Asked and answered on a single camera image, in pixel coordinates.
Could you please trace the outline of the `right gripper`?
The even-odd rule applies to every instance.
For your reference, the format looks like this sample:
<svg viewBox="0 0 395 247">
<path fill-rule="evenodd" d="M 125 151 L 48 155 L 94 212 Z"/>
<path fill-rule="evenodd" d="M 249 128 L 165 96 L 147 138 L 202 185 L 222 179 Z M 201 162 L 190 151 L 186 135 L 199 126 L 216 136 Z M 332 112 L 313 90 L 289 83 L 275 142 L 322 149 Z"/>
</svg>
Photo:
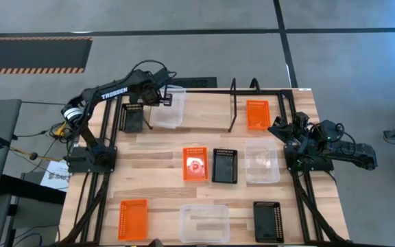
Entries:
<svg viewBox="0 0 395 247">
<path fill-rule="evenodd" d="M 277 138 L 305 139 L 309 137 L 310 130 L 308 127 L 310 124 L 307 114 L 297 112 L 291 123 L 287 123 L 285 119 L 277 116 L 268 131 Z"/>
</svg>

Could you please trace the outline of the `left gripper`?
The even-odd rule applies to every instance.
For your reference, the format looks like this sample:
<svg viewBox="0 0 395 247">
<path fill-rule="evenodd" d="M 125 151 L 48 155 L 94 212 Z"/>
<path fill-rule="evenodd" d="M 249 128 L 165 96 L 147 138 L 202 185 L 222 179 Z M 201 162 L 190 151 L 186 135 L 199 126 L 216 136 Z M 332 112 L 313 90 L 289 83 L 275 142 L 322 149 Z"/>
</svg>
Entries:
<svg viewBox="0 0 395 247">
<path fill-rule="evenodd" d="M 143 81 L 138 83 L 136 88 L 138 89 L 139 93 L 146 93 L 144 94 L 144 104 L 159 105 L 160 94 L 156 90 L 166 86 L 167 83 L 170 82 L 169 71 L 167 69 L 160 69 L 156 73 L 152 73 L 150 71 L 142 71 L 142 75 Z M 172 99 L 173 95 L 171 93 L 165 93 L 163 98 L 163 105 L 171 106 Z"/>
</svg>

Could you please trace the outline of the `clear plastic basket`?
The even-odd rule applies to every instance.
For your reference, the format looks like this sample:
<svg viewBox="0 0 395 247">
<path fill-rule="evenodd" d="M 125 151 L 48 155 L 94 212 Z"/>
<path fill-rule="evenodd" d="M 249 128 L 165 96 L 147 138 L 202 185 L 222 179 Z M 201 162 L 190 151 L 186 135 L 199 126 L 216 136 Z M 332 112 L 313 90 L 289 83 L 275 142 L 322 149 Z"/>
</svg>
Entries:
<svg viewBox="0 0 395 247">
<path fill-rule="evenodd" d="M 225 205 L 186 204 L 180 208 L 179 239 L 184 244 L 227 244 L 230 217 Z"/>
<path fill-rule="evenodd" d="M 244 160 L 247 183 L 272 184 L 280 181 L 278 153 L 272 139 L 247 140 Z"/>
<path fill-rule="evenodd" d="M 165 94 L 172 95 L 171 106 L 161 104 L 158 107 L 152 107 L 149 124 L 153 127 L 174 129 L 183 120 L 186 89 L 181 86 L 169 85 L 168 87 L 162 87 L 160 92 L 162 96 Z"/>
</svg>

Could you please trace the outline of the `orange plastic basket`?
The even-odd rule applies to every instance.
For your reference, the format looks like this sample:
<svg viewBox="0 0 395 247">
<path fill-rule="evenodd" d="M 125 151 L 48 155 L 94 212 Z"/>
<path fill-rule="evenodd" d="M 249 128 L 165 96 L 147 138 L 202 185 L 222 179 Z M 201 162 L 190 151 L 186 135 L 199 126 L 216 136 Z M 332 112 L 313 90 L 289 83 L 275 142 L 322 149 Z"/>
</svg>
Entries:
<svg viewBox="0 0 395 247">
<path fill-rule="evenodd" d="M 206 147 L 182 149 L 183 181 L 208 180 L 208 150 Z"/>
<path fill-rule="evenodd" d="M 148 203 L 146 199 L 122 200 L 119 207 L 119 241 L 139 241 L 148 234 Z"/>
<path fill-rule="evenodd" d="M 265 100 L 246 101 L 247 127 L 250 130 L 267 130 L 270 127 L 269 102 Z"/>
</svg>

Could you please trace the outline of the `black plastic basket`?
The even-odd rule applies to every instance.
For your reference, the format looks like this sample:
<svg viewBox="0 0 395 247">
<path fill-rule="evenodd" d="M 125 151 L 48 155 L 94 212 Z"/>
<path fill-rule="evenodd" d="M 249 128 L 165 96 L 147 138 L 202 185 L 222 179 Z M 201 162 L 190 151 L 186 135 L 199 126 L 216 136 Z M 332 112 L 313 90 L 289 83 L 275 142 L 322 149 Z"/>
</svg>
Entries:
<svg viewBox="0 0 395 247">
<path fill-rule="evenodd" d="M 279 202 L 253 202 L 254 235 L 258 243 L 284 243 Z"/>
<path fill-rule="evenodd" d="M 138 133 L 143 129 L 143 105 L 122 104 L 119 130 L 125 133 Z"/>
<path fill-rule="evenodd" d="M 214 183 L 237 184 L 238 151 L 215 148 L 211 178 Z"/>
</svg>

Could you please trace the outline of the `black power strip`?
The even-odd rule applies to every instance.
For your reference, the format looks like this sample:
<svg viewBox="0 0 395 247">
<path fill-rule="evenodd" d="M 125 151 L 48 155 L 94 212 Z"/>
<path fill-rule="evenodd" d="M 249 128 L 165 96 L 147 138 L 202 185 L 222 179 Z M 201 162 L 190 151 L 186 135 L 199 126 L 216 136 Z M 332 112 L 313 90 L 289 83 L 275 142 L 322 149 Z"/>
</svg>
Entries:
<svg viewBox="0 0 395 247">
<path fill-rule="evenodd" d="M 183 88 L 217 88 L 217 78 L 174 78 L 170 85 L 181 86 Z"/>
</svg>

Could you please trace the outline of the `white printed paper sign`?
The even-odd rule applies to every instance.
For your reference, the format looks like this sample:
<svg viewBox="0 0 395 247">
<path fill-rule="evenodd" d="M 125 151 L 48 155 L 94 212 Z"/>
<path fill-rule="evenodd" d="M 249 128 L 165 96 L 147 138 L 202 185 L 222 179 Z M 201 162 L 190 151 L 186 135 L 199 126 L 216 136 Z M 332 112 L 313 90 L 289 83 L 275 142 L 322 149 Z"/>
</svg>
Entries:
<svg viewBox="0 0 395 247">
<path fill-rule="evenodd" d="M 67 192 L 69 188 L 70 173 L 64 161 L 51 161 L 40 182 L 41 186 Z"/>
</svg>

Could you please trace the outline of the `black hazard-striped floor mat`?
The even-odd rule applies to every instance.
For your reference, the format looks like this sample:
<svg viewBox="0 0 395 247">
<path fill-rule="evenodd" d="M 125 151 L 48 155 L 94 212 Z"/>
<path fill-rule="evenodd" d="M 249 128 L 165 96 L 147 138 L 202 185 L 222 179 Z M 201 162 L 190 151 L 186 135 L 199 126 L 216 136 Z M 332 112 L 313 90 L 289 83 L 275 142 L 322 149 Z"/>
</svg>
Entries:
<svg viewBox="0 0 395 247">
<path fill-rule="evenodd" d="M 0 74 L 83 73 L 91 37 L 0 37 Z"/>
</svg>

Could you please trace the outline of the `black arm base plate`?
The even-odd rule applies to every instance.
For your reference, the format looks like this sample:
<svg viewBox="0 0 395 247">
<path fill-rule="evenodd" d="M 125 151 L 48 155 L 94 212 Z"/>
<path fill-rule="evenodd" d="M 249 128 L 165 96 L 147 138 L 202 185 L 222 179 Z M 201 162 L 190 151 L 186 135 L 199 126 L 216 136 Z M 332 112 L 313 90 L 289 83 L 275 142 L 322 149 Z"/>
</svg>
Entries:
<svg viewBox="0 0 395 247">
<path fill-rule="evenodd" d="M 283 152 L 288 170 L 293 168 L 299 172 L 305 172 L 307 170 L 330 172 L 334 170 L 333 162 L 329 158 L 299 154 L 292 145 L 285 145 Z"/>
<path fill-rule="evenodd" d="M 115 169 L 117 149 L 94 155 L 87 147 L 74 148 L 69 156 L 70 173 L 109 173 Z"/>
</svg>

